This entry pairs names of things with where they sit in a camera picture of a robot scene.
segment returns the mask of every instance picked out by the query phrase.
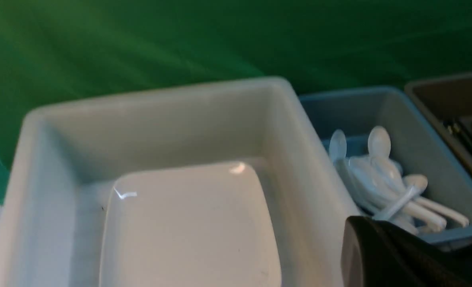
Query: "plastic cutlery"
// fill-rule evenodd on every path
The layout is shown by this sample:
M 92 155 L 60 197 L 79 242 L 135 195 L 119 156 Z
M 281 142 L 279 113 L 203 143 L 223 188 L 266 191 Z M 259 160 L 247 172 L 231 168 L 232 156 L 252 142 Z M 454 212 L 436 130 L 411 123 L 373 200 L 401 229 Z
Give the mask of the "plastic cutlery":
M 402 209 L 411 199 L 421 194 L 425 189 L 417 187 L 414 183 L 407 188 L 407 191 L 396 201 L 389 204 L 380 213 L 374 215 L 372 218 L 375 220 L 389 220 L 392 218 L 400 209 Z
M 347 154 L 347 140 L 342 130 L 336 130 L 331 139 L 330 145 L 328 146 L 328 155 L 332 162 L 338 159 L 345 158 Z
M 399 197 L 398 193 L 387 186 L 382 176 L 367 161 L 352 157 L 349 159 L 349 168 L 367 191 L 366 199 L 378 207 L 385 208 L 390 201 L 397 200 Z M 403 212 L 424 221 L 434 231 L 442 231 L 447 226 L 445 218 L 414 202 L 408 202 L 404 206 Z
M 418 182 L 422 180 L 423 179 L 419 175 L 408 175 L 403 178 L 403 182 L 406 185 L 411 185 L 411 184 L 418 185 Z M 415 198 L 414 201 L 425 208 L 428 208 L 432 211 L 436 211 L 438 214 L 444 215 L 448 218 L 452 218 L 453 220 L 458 222 L 462 227 L 467 227 L 469 225 L 469 218 L 442 204 L 439 204 L 425 197 Z

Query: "gray plastic bin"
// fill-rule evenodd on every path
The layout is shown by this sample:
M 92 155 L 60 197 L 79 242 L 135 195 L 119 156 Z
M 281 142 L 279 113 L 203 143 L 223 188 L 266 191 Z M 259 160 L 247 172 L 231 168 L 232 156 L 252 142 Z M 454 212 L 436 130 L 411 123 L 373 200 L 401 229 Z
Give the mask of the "gray plastic bin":
M 467 228 L 449 220 L 447 230 L 422 234 L 422 239 L 434 244 L 472 237 L 472 180 L 403 92 L 371 87 L 316 93 L 301 101 L 325 147 L 336 129 L 345 132 L 348 156 L 366 154 L 371 129 L 385 127 L 392 142 L 390 157 L 403 165 L 405 174 L 429 179 L 423 195 L 470 219 Z
M 472 116 L 472 73 L 408 83 L 405 92 L 472 176 L 472 156 L 442 120 Z

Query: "white rectangular tray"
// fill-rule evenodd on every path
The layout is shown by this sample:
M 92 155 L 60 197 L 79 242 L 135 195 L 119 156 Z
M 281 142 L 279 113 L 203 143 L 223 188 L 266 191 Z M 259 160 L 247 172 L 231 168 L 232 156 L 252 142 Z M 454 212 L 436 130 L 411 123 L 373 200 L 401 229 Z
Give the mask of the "white rectangular tray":
M 242 161 L 120 177 L 101 253 L 101 287 L 282 285 L 264 193 Z
M 97 286 L 115 179 L 235 159 L 263 185 L 283 286 L 341 286 L 345 219 L 358 211 L 289 83 L 264 78 L 30 113 L 0 221 L 0 287 Z

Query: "plastic spoon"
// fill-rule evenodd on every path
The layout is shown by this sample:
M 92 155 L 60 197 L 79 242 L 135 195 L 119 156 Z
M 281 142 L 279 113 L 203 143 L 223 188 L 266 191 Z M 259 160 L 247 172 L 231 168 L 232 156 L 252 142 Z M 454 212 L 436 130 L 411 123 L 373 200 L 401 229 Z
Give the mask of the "plastic spoon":
M 380 155 L 385 158 L 390 157 L 392 143 L 390 135 L 384 127 L 376 126 L 370 131 L 367 140 L 368 153 L 372 155 Z
M 418 175 L 408 175 L 403 178 L 403 181 L 406 185 L 418 184 L 418 182 L 422 181 L 422 178 L 420 178 Z M 426 207 L 432 211 L 436 211 L 438 214 L 452 218 L 462 227 L 467 227 L 469 225 L 469 218 L 435 201 L 429 200 L 425 197 L 418 197 L 414 201 L 423 207 Z
M 342 130 L 336 130 L 331 139 L 330 145 L 328 146 L 328 155 L 332 162 L 345 158 L 347 154 L 347 141 L 345 134 Z
M 354 177 L 367 191 L 367 200 L 384 208 L 390 201 L 398 198 L 398 194 L 389 189 L 382 176 L 367 161 L 359 158 L 350 158 L 349 168 Z M 445 218 L 414 202 L 408 202 L 404 206 L 403 212 L 424 221 L 434 231 L 442 231 L 447 226 Z

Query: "green tablecloth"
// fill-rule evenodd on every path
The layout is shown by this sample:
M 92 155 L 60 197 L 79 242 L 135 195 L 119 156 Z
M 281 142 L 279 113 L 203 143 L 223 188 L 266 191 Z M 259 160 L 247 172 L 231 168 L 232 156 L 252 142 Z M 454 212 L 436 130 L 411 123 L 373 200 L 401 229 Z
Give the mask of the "green tablecloth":
M 472 70 L 472 0 L 0 0 L 0 158 L 90 96 L 280 75 L 298 93 Z

